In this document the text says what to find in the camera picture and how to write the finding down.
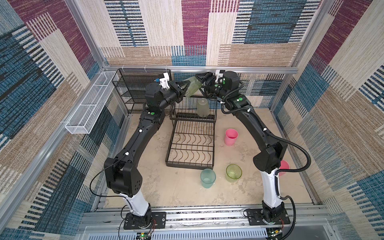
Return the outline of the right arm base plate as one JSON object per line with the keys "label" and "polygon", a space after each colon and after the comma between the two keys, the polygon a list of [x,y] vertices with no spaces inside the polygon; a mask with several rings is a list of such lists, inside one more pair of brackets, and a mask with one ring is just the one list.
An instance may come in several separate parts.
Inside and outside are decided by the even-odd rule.
{"label": "right arm base plate", "polygon": [[264,219],[262,209],[245,209],[243,214],[248,218],[250,226],[261,226],[261,225],[290,225],[291,219],[286,210],[274,217],[272,220],[267,221]]}

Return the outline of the pale frosted green cup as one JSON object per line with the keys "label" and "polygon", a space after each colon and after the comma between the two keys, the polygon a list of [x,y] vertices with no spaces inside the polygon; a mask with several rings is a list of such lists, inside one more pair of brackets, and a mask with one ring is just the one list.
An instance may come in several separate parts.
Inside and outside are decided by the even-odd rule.
{"label": "pale frosted green cup", "polygon": [[207,99],[199,98],[197,100],[197,114],[200,118],[206,118],[210,114],[210,106]]}

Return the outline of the teal frosted cup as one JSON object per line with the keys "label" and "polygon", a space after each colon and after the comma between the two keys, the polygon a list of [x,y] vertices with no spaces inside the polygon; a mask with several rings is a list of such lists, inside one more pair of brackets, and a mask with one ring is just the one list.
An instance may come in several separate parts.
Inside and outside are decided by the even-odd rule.
{"label": "teal frosted cup", "polygon": [[213,186],[216,181],[216,173],[211,169],[204,169],[201,172],[201,183],[206,189]]}

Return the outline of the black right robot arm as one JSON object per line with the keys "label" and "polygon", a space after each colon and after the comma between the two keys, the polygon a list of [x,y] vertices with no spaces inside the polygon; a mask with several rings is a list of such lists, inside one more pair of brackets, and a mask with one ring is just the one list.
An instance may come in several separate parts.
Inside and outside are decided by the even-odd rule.
{"label": "black right robot arm", "polygon": [[260,152],[253,162],[261,172],[264,198],[262,216],[266,224],[276,223],[285,213],[283,200],[279,197],[279,174],[281,161],[288,144],[280,141],[256,114],[245,95],[240,94],[244,83],[237,73],[225,71],[217,78],[213,73],[196,74],[202,94],[208,98],[221,99],[223,114],[234,115],[249,131]]}

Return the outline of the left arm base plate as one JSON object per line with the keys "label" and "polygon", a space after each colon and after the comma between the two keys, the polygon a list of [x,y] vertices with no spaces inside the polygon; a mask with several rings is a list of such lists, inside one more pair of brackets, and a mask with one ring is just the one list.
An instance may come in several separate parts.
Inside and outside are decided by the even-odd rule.
{"label": "left arm base plate", "polygon": [[164,229],[166,226],[166,212],[154,212],[146,214],[142,217],[127,214],[124,221],[124,230],[150,229],[155,226],[155,229]]}

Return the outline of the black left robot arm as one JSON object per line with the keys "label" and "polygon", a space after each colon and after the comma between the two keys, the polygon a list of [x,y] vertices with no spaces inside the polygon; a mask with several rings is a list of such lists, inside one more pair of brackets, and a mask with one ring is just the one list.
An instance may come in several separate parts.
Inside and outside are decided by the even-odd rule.
{"label": "black left robot arm", "polygon": [[154,82],[146,86],[146,103],[138,127],[125,147],[104,163],[107,187],[117,197],[125,199],[132,210],[127,221],[138,228],[147,228],[153,222],[151,205],[145,200],[141,186],[143,177],[138,170],[140,158],[151,138],[165,119],[165,109],[179,103],[186,95],[189,81],[169,83],[164,89]]}

